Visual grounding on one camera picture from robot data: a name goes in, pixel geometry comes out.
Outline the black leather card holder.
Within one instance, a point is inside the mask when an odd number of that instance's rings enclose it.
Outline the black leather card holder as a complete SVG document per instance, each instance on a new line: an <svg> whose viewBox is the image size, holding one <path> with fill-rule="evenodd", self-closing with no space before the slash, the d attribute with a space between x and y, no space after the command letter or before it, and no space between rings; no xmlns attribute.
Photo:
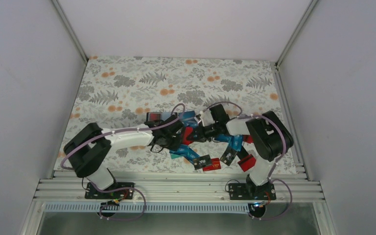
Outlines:
<svg viewBox="0 0 376 235"><path fill-rule="evenodd" d="M174 112L148 112L146 113L146 121L157 121L162 120L165 121L171 116L178 116L178 113Z"/></svg>

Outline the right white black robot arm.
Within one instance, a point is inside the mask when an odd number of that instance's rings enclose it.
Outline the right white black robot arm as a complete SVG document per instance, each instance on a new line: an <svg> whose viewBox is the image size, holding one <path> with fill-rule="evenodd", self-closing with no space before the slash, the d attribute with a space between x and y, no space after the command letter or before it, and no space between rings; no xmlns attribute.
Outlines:
<svg viewBox="0 0 376 235"><path fill-rule="evenodd" d="M271 182L271 176L279 160L293 147L294 139L278 116L273 111L262 115L238 115L230 118L223 107L224 101L207 107L214 123L198 125L187 136L189 141L211 141L218 135L250 136L260 156L252 171L248 174L246 194L251 199L258 199L264 194L264 185Z"/></svg>

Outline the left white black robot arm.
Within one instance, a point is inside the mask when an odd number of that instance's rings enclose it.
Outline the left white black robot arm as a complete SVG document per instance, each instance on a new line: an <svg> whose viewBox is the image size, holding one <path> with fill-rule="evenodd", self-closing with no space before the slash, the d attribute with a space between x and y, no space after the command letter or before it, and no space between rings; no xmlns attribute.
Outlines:
<svg viewBox="0 0 376 235"><path fill-rule="evenodd" d="M119 129L101 128L93 122L85 126L65 146L65 158L60 166L73 170L78 178L87 178L104 198L111 198L117 191L115 179L103 166L112 149L133 146L158 146L175 151L182 143L185 126L173 115L167 120L146 121L135 127Z"/></svg>

